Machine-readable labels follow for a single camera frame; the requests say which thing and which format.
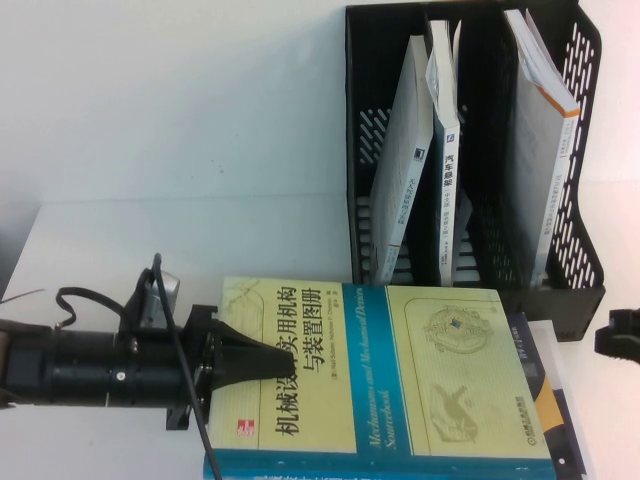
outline black cable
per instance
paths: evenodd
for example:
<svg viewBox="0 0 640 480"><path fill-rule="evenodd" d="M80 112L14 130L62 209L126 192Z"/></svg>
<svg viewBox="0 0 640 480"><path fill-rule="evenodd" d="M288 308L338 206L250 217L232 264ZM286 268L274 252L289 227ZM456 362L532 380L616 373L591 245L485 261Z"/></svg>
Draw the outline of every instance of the black cable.
<svg viewBox="0 0 640 480"><path fill-rule="evenodd" d="M153 267L151 270L158 284L158 296L160 297L162 310L164 311L164 316L167 320L167 330L169 330L169 333L171 334L171 338L173 339L173 344L175 345L176 351L178 353L180 366L182 367L182 376L184 377L184 381L187 384L187 389L189 390L191 407L193 408L193 414L196 418L196 424L198 425L198 430L200 431L200 438L202 438L202 445L204 446L204 451L207 455L207 459L209 460L211 471L213 472L213 478L215 480L222 480L222 476L220 475L220 469L218 468L218 462L213 452L213 448L211 447L211 442L209 441L209 435L207 435L204 415L202 415L202 410L200 409L200 402L198 401L198 394L196 393L196 387L193 384L193 379L191 378L191 372L189 371L189 363L187 362L187 357L184 354L184 349L182 348L182 344L180 343L180 337L178 337L178 332L176 331L176 323L173 319L173 314L171 313L169 300L167 299L167 292L164 289L164 281L162 280L162 270L160 270L161 264L162 264L162 256L159 253L156 253L155 256L153 257Z"/></svg>
<svg viewBox="0 0 640 480"><path fill-rule="evenodd" d="M96 302L97 304L108 308L119 317L126 318L128 316L127 311L122 305L120 305L115 300L102 295L101 293L94 292L93 290L82 287L64 287L58 290L58 293L56 294L56 303L60 308L69 313L71 316L62 322L58 322L56 324L56 330L68 327L69 325L73 325L76 322L76 311L69 304L69 302L64 299L64 297L66 296L86 298L87 300L91 300L92 302Z"/></svg>

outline book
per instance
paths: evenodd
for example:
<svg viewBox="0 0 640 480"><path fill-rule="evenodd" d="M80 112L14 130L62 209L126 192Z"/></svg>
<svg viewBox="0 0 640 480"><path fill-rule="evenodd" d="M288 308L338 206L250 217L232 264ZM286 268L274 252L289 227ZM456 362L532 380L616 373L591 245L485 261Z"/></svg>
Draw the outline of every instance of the book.
<svg viewBox="0 0 640 480"><path fill-rule="evenodd" d="M457 82L449 22L432 20L429 22L432 49L427 65L427 84L433 99L435 111L434 147L435 158L429 169L427 195L430 209L427 220L432 236L430 250L437 259L438 278L434 285L450 287L453 284L453 233L456 209L456 188L458 178L458 148L460 142L460 121L457 108Z"/></svg>
<svg viewBox="0 0 640 480"><path fill-rule="evenodd" d="M423 36L409 38L371 190L372 279L391 282L433 136Z"/></svg>
<svg viewBox="0 0 640 480"><path fill-rule="evenodd" d="M221 319L297 365L213 392L225 477L555 478L493 290L229 278Z"/></svg>
<svg viewBox="0 0 640 480"><path fill-rule="evenodd" d="M508 132L503 214L520 283L539 287L576 135L580 106L556 70L533 19L505 12L518 49Z"/></svg>
<svg viewBox="0 0 640 480"><path fill-rule="evenodd" d="M552 429L553 435L548 437L556 476L558 480L593 480L594 468L589 448L581 422L577 417L578 411L560 354L553 322L551 320L530 322L529 329L535 341L547 383L553 391L563 419L563 424L559 425L560 428L555 429L557 431Z"/></svg>

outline white wall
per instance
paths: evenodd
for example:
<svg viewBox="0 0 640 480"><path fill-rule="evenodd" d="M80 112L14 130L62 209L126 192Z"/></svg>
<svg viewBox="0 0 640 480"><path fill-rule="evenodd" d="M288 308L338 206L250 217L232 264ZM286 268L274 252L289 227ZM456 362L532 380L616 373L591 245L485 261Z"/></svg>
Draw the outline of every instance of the white wall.
<svg viewBox="0 0 640 480"><path fill-rule="evenodd" d="M640 3L581 0L602 60L581 181L640 181Z"/></svg>
<svg viewBox="0 0 640 480"><path fill-rule="evenodd" d="M0 175L43 202L344 192L343 5L0 2Z"/></svg>

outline white book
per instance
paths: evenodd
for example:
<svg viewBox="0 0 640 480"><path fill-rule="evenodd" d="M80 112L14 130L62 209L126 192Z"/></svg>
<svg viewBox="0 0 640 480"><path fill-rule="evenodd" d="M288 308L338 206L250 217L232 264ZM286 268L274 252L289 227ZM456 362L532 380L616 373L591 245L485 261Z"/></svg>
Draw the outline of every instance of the white book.
<svg viewBox="0 0 640 480"><path fill-rule="evenodd" d="M409 39L389 127L371 190L372 279L388 284L433 136L423 36Z"/></svg>
<svg viewBox="0 0 640 480"><path fill-rule="evenodd" d="M453 233L456 210L456 187L458 178L458 146L460 141L460 120L457 108L457 82L449 22L434 20L429 22L432 36L432 50L427 65L427 83L435 110L434 147L436 178L432 193L438 198L434 203L433 245L438 249L439 285L453 284Z"/></svg>
<svg viewBox="0 0 640 480"><path fill-rule="evenodd" d="M558 340L556 339L556 334L553 329L553 322L551 320L529 322L529 329L535 341L542 365L549 377L555 398L559 403L560 410L563 412L563 416L564 412L569 413L569 415L567 415L568 418L564 418L564 422L565 424L570 424L570 429L573 430L573 434L575 435L577 445L572 443L571 449L575 457L580 460L579 463L583 469L582 480L595 480L589 448L570 388L571 379L567 374L562 359Z"/></svg>
<svg viewBox="0 0 640 480"><path fill-rule="evenodd" d="M518 46L503 207L525 286L545 276L555 218L580 115L531 17L505 12Z"/></svg>

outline black file organizer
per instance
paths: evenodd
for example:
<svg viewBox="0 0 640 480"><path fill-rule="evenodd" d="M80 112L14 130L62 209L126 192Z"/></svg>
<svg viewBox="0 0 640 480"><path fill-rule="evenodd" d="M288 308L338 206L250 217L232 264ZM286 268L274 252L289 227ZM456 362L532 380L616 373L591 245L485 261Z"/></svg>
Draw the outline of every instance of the black file organizer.
<svg viewBox="0 0 640 480"><path fill-rule="evenodd" d="M505 226L498 214L500 159L517 68L515 41L502 10L529 8L582 114L571 167L561 193L542 288L523 288L514 272ZM461 125L461 186L473 204L468 238L479 281L455 286L495 288L507 313L529 320L552 319L560 340L580 340L605 293L604 272L578 208L578 182L601 55L600 35L575 0L496 2L458 0L347 7L347 197L353 280L368 281L368 197L384 141L400 69L410 35L429 20L463 20L460 36L458 107ZM419 216L414 204L412 215ZM399 283L425 285L419 249L403 245Z"/></svg>

